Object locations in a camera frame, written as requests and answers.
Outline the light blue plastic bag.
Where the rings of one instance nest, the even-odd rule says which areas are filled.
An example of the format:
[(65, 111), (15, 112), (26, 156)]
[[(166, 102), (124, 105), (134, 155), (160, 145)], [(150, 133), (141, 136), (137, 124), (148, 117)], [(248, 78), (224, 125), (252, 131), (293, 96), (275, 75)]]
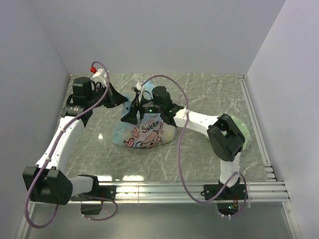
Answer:
[(147, 114), (140, 119), (137, 115), (138, 124), (118, 122), (112, 135), (115, 145), (152, 148), (171, 142), (175, 137), (175, 127), (166, 124), (158, 114)]

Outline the green leaf-shaped plate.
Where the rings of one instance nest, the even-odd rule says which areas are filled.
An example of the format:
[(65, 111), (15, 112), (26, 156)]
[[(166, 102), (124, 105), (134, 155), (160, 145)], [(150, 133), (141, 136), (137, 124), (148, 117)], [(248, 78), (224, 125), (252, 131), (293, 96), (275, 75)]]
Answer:
[(238, 128), (240, 129), (240, 131), (242, 132), (242, 134), (245, 137), (245, 142), (243, 144), (243, 150), (245, 150), (247, 148), (247, 145), (248, 145), (250, 139), (251, 139), (248, 127), (242, 119), (240, 119), (236, 116), (233, 116), (233, 115), (231, 115), (231, 118), (233, 119), (233, 121), (235, 122), (235, 124), (238, 126)]

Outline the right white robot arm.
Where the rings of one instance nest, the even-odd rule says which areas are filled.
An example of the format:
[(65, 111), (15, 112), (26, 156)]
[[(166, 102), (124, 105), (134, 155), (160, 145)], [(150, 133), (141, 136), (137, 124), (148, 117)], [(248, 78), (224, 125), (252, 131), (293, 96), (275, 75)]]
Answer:
[(149, 99), (141, 91), (136, 91), (136, 97), (121, 121), (139, 126), (142, 120), (153, 116), (160, 117), (160, 120), (140, 126), (142, 132), (154, 129), (161, 121), (208, 137), (215, 155), (220, 159), (220, 195), (230, 199), (237, 193), (240, 183), (239, 159), (246, 139), (230, 115), (217, 117), (189, 111), (172, 102), (166, 87), (158, 86), (152, 89)]

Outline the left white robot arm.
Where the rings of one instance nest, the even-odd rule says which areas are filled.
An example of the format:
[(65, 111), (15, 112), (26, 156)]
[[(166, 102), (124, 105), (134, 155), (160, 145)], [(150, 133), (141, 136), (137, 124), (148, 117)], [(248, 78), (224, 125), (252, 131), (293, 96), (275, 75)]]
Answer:
[(46, 152), (35, 166), (27, 166), (23, 171), (27, 201), (66, 205), (76, 195), (83, 194), (88, 200), (95, 200), (100, 196), (96, 176), (79, 175), (67, 178), (64, 174), (67, 160), (77, 138), (92, 116), (93, 109), (101, 106), (114, 108), (128, 99), (114, 89), (105, 73), (95, 74), (92, 78), (74, 79), (72, 90), (62, 109), (58, 129)]

